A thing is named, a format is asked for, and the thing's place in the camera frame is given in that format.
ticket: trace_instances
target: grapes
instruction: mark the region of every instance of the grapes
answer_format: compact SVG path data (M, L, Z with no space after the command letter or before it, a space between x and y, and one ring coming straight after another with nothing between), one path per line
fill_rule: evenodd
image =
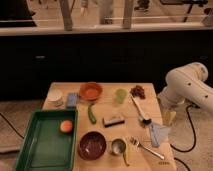
M131 89L130 93L133 97L140 97L140 99L145 99L145 93L143 87L136 85L134 88Z

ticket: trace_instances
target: black panel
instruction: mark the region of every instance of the black panel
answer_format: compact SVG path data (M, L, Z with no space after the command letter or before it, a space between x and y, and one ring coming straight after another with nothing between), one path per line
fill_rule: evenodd
M0 99L45 97L53 81L153 82L202 62L213 85L212 30L0 37Z

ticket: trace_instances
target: orange bowl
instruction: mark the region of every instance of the orange bowl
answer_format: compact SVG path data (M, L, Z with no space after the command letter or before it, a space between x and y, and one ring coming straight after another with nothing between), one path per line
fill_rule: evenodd
M81 85L79 95L84 100L97 100L102 91L103 89L100 84L96 82L88 82Z

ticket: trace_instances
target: light green cup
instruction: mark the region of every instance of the light green cup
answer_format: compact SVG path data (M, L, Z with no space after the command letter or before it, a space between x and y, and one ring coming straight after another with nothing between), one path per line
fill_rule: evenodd
M117 89L115 95L115 101L119 104L122 104L126 98L127 92L124 89Z

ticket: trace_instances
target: fork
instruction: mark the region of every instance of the fork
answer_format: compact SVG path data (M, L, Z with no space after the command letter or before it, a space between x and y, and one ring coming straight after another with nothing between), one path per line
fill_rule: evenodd
M134 137L131 137L131 138L130 138L130 142L131 142L133 145L135 145L135 146L137 146L137 147L139 147L139 148L143 148L144 150L147 150L148 152L152 153L153 155L159 157L161 160L164 160L164 159L165 159L165 156L164 156L164 155L162 155L162 154L160 154L160 153L157 153L157 152L155 152L155 151L153 151L153 150L151 150L151 149L145 147L143 144L140 143L139 140L135 139Z

